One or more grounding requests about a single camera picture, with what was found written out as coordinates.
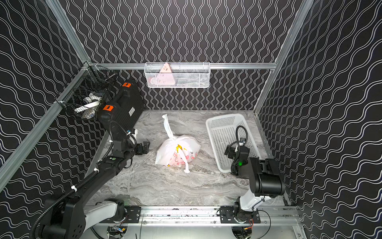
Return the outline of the white printed plastic bag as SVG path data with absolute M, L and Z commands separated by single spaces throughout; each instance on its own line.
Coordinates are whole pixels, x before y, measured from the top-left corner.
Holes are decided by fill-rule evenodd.
M 189 164 L 199 155 L 201 145 L 193 136 L 175 136 L 171 130 L 167 114 L 162 115 L 162 118 L 168 139 L 159 147 L 155 164 L 167 167 L 183 166 L 184 172 L 190 173 Z

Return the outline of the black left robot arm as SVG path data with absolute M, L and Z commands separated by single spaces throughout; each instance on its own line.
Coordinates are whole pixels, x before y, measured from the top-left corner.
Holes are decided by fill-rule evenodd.
M 71 186 L 63 195 L 45 202 L 42 214 L 36 219 L 30 231 L 30 238 L 36 239 L 79 239 L 88 229 L 103 221 L 117 224 L 128 219 L 121 200 L 108 199 L 95 206 L 87 206 L 93 195 L 114 178 L 121 170 L 129 168 L 135 155 L 149 152 L 150 142 L 137 143 L 135 130 L 127 130 L 113 144 L 121 144 L 121 151 L 99 160 L 93 172 L 81 182 Z

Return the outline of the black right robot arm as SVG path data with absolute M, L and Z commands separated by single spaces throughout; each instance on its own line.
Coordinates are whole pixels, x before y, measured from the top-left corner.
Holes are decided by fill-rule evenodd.
M 281 196 L 285 192 L 285 183 L 281 179 L 274 159 L 261 160 L 250 157 L 250 149 L 232 145 L 225 150 L 225 155 L 233 159 L 233 175 L 249 181 L 248 191 L 237 198 L 233 206 L 220 207 L 217 214 L 222 224 L 259 224 L 258 207 L 269 199 Z

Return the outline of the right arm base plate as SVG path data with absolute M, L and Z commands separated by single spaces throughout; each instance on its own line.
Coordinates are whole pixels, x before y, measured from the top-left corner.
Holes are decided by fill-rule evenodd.
M 243 211 L 235 209 L 233 206 L 221 206 L 216 214 L 222 224 L 260 224 L 258 211 Z

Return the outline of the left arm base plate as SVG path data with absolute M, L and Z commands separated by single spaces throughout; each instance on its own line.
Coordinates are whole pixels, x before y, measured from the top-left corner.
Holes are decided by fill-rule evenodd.
M 117 209 L 116 215 L 112 218 L 101 221 L 103 224 L 130 224 L 139 223 L 141 215 L 141 207 L 139 206 L 125 206 L 122 210 L 121 207 Z

